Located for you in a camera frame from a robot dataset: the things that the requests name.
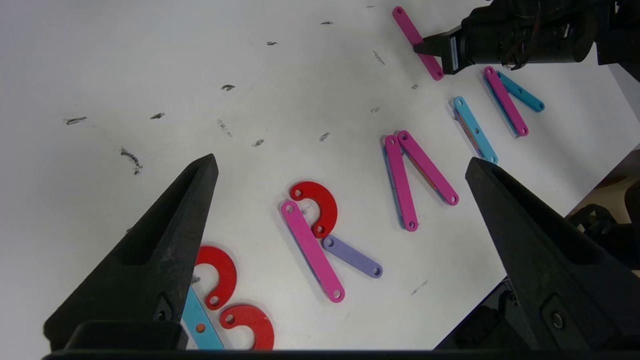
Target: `wooden surface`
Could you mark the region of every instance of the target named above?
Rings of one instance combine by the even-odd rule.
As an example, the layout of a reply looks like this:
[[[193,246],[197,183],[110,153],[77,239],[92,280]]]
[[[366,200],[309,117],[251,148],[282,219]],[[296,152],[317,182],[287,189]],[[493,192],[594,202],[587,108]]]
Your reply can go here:
[[[220,177],[203,242],[235,261],[230,304],[259,306],[276,348],[436,346],[505,276],[464,179],[474,152],[449,99],[467,100],[499,165],[560,214],[640,142],[640,125],[592,51],[580,64],[509,74],[547,106],[538,114],[516,101],[530,131],[516,139],[482,66],[430,78],[391,17],[397,5],[426,36],[486,2],[0,5],[7,358],[48,351],[44,320],[175,176],[210,152]],[[158,113],[166,115],[150,119]],[[76,117],[87,119],[65,125]],[[403,129],[460,196],[445,205],[406,162],[415,233],[399,226],[380,145]],[[304,179],[333,193],[334,235],[384,266],[371,279],[328,255],[346,291],[340,304],[325,298],[278,211]],[[313,203],[300,206],[312,222]],[[209,277],[196,285],[202,296],[214,275],[196,273]],[[251,342],[242,329],[218,332],[228,347]]]

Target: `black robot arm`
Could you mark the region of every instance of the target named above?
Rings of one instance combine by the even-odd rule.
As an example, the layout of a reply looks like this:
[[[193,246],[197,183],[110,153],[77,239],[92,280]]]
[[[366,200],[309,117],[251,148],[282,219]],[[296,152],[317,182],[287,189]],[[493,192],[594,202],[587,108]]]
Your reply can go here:
[[[474,64],[580,62],[595,42],[600,65],[620,63],[637,79],[639,24],[636,0],[493,0],[413,50],[440,56],[444,73],[457,74]]]

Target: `white tabletop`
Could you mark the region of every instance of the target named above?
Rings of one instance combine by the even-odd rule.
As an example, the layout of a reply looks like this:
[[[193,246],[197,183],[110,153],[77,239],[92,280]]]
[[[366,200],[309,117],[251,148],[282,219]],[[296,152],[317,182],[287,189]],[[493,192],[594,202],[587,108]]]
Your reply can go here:
[[[13,359],[44,355],[44,320],[178,173],[210,152],[220,176],[203,242],[233,258],[239,277],[229,304],[265,311],[276,348],[436,346],[505,276],[464,178],[474,151],[448,100],[466,98],[499,165],[560,214],[640,142],[595,48],[580,64],[509,74],[547,106],[534,113],[516,101],[530,135],[515,138],[482,66],[433,81],[391,17],[403,6],[426,36],[486,4],[2,5],[0,347]],[[65,125],[74,117],[88,118]],[[380,146],[402,129],[460,195],[445,205],[406,162],[415,233],[397,221]],[[140,174],[121,147],[139,159]],[[278,212],[305,179],[333,193],[333,233],[384,267],[370,279],[328,255],[346,290],[339,304],[324,296]],[[314,221],[313,202],[301,206]],[[205,283],[196,285],[201,295]],[[228,347],[246,346],[245,330],[218,330]]]

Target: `red semicircle piece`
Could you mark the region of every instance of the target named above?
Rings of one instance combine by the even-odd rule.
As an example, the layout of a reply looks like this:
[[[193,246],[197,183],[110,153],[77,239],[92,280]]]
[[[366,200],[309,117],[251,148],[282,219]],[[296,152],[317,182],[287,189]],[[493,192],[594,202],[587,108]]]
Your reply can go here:
[[[273,350],[275,336],[269,318],[255,306],[233,305],[220,314],[220,325],[225,329],[247,326],[253,331],[251,350]]]
[[[295,201],[302,199],[315,201],[320,208],[320,217],[311,227],[311,231],[318,239],[323,239],[331,234],[336,221],[338,221],[338,205],[329,190],[313,181],[303,181],[291,188],[289,196]]]
[[[209,264],[218,271],[218,285],[205,297],[205,305],[211,310],[223,307],[236,289],[236,266],[226,252],[213,246],[201,246],[196,265]]]

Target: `black wire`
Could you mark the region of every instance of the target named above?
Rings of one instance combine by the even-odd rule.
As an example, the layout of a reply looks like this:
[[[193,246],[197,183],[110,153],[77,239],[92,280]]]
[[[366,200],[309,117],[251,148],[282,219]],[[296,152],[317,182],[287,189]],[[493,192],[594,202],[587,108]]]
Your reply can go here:
[[[511,62],[511,58],[513,57],[513,63],[515,64],[515,66],[511,68],[512,71],[522,69],[524,65],[527,65],[527,62],[531,57],[533,49],[535,48],[536,41],[538,39],[538,33],[540,32],[541,23],[542,23],[542,6],[540,4],[540,0],[538,0],[538,12],[536,14],[536,20],[534,21],[531,35],[523,36],[522,38],[520,38],[520,40],[516,41],[511,47],[511,49],[509,50],[509,52],[507,52],[507,55],[505,56],[506,63]],[[518,51],[518,48],[524,44],[526,40],[529,40],[529,43],[527,44],[527,50],[524,52],[522,59],[518,61],[518,57],[515,56],[515,53],[516,51]]]

